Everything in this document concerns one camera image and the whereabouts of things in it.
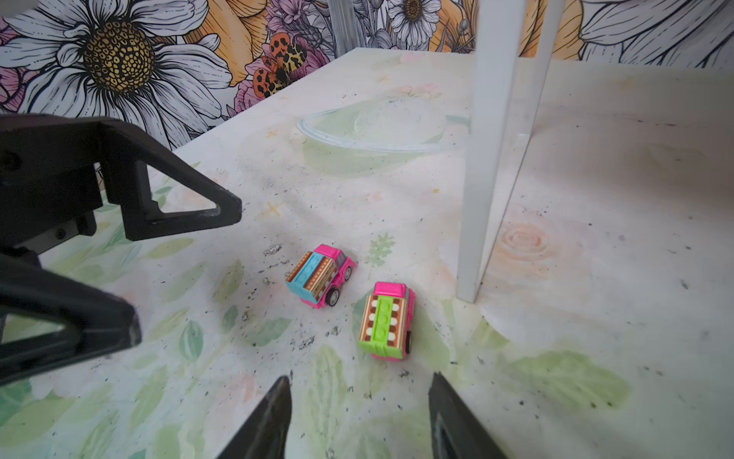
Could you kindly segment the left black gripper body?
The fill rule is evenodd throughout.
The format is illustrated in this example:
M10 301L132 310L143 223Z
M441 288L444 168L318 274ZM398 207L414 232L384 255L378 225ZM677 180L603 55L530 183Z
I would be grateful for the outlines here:
M97 120L1 118L1 252L43 254L97 231Z

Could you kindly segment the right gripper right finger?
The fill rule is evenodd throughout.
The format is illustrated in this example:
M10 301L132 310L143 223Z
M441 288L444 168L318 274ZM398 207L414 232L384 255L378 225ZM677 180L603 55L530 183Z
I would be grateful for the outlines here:
M439 372L433 374L428 400L435 459L508 458Z

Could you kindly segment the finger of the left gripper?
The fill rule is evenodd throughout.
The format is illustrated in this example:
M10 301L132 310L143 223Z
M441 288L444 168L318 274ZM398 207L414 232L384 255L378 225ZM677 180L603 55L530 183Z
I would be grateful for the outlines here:
M136 309L117 296L1 256L1 330L8 319L33 319L53 330L2 340L1 384L120 352L139 345Z
M212 230L241 221L243 202L239 197L187 164L139 126L112 118L99 118L97 122L106 199L120 207L128 240ZM165 212L159 203L162 193L151 187L152 171L170 189L188 189L210 206Z

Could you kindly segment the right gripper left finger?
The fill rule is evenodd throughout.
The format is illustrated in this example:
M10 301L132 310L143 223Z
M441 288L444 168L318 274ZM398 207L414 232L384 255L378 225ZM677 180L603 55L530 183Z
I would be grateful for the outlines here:
M288 376L281 376L217 458L283 459L291 421L291 382Z

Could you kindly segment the pink green toy truck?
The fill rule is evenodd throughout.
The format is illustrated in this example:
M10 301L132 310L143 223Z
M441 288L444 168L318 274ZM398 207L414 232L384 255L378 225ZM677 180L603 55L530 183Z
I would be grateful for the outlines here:
M375 359L403 361L411 351L416 294L406 284L377 282L367 296L359 329L359 349Z

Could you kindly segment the pink teal toy truck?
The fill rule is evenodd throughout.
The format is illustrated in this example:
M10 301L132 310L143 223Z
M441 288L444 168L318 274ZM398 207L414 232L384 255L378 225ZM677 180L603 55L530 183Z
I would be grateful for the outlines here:
M353 275L357 263L335 247L322 244L305 256L286 277L288 289L313 309L338 303L340 289Z

